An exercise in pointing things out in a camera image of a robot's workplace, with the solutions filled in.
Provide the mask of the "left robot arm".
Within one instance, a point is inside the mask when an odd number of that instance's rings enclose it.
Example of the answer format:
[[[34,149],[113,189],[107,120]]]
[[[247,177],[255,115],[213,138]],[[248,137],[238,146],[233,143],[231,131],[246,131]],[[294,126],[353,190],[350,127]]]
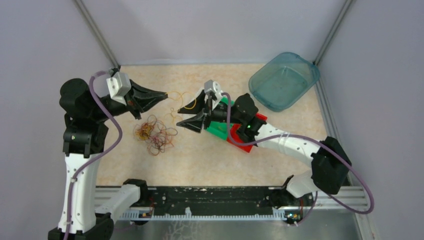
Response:
[[[66,81],[60,89],[60,106],[65,110],[62,150],[66,164],[66,189],[62,215],[57,227],[48,232],[50,240],[108,240],[122,214],[132,205],[144,207],[150,193],[146,181],[127,179],[118,192],[95,206],[96,179],[100,159],[111,151],[105,148],[106,121],[130,112],[136,119],[168,98],[167,93],[139,86],[130,79],[115,85],[108,80],[121,101],[113,96],[98,97],[93,84],[80,78]]]

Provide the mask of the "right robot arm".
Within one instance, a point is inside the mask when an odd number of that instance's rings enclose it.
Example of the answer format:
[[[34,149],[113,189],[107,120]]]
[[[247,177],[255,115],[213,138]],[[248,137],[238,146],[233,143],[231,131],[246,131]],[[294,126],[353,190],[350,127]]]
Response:
[[[315,191],[338,194],[352,166],[338,140],[328,136],[318,141],[280,130],[259,117],[258,111],[248,93],[234,103],[224,103],[218,100],[217,94],[201,90],[195,99],[177,111],[191,115],[177,126],[196,133],[208,129],[212,122],[225,123],[229,130],[237,126],[234,133],[227,134],[232,144],[276,150],[304,163],[310,169],[288,177],[283,184],[281,199],[287,206],[295,206],[302,196]]]

